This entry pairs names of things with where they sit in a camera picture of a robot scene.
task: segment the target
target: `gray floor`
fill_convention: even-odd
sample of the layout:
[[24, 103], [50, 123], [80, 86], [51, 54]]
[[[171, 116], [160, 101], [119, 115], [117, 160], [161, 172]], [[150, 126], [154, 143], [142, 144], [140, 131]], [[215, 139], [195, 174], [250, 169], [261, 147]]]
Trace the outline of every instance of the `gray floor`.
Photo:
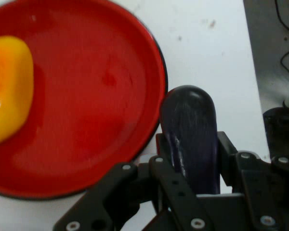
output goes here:
[[[279, 0], [283, 21], [289, 26], [289, 0]], [[278, 20], [274, 0], [244, 0], [250, 42], [263, 113], [281, 107], [289, 95], [289, 74], [280, 58], [289, 51], [289, 32]], [[289, 56], [284, 60], [289, 69]]]

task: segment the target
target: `dark stain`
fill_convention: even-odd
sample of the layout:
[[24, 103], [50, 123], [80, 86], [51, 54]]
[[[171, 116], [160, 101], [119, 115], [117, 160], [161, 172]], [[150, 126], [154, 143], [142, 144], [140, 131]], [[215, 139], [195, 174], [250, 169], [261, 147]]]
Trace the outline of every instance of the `dark stain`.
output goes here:
[[139, 4], [137, 4], [137, 6], [134, 8], [134, 10], [132, 12], [135, 13], [135, 12], [137, 12], [140, 9], [141, 9], [141, 5], [139, 3]]
[[213, 20], [213, 21], [210, 23], [209, 28], [210, 28], [210, 29], [213, 29], [213, 28], [215, 27], [215, 24], [216, 24], [216, 21]]
[[178, 8], [177, 8], [175, 5], [173, 5], [172, 8], [173, 8], [173, 11], [174, 11], [175, 13], [178, 12]]
[[113, 74], [106, 72], [105, 75], [102, 77], [102, 82], [109, 87], [114, 87], [117, 84], [116, 78]]
[[130, 83], [131, 83], [131, 85], [133, 86], [133, 79], [132, 79], [132, 77], [131, 77], [131, 75], [129, 75], [129, 80], [130, 80]]

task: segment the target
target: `purple eggplant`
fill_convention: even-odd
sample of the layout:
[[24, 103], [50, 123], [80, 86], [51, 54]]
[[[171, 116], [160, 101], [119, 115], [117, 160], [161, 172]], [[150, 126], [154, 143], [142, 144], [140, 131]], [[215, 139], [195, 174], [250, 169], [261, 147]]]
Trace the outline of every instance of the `purple eggplant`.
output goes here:
[[220, 193], [212, 98], [195, 86], [177, 87], [163, 100], [159, 119], [175, 171], [183, 174], [195, 194]]

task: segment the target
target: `black machine part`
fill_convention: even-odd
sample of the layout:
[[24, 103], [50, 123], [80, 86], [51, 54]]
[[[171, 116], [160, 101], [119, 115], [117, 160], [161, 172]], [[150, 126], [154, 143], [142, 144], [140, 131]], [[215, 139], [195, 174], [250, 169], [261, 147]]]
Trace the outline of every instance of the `black machine part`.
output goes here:
[[224, 132], [218, 142], [219, 168], [232, 194], [195, 196], [168, 161], [170, 147], [158, 134], [158, 156], [138, 167], [115, 165], [53, 231], [118, 231], [146, 201], [157, 215], [145, 231], [289, 231], [289, 155], [268, 164], [238, 152]]

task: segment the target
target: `white surface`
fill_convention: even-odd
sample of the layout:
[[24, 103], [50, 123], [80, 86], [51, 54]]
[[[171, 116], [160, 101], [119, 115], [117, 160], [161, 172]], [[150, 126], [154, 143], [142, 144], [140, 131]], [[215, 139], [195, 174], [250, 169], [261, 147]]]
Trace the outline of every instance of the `white surface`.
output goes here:
[[[243, 1], [115, 2], [139, 17], [155, 36], [166, 61], [169, 89], [184, 84], [204, 89], [215, 103], [218, 130], [225, 131], [237, 149], [269, 161]], [[152, 139], [144, 154], [155, 152]], [[0, 231], [50, 231], [79, 198], [30, 202], [0, 196]], [[143, 204], [124, 230], [140, 230], [153, 215], [152, 206]]]

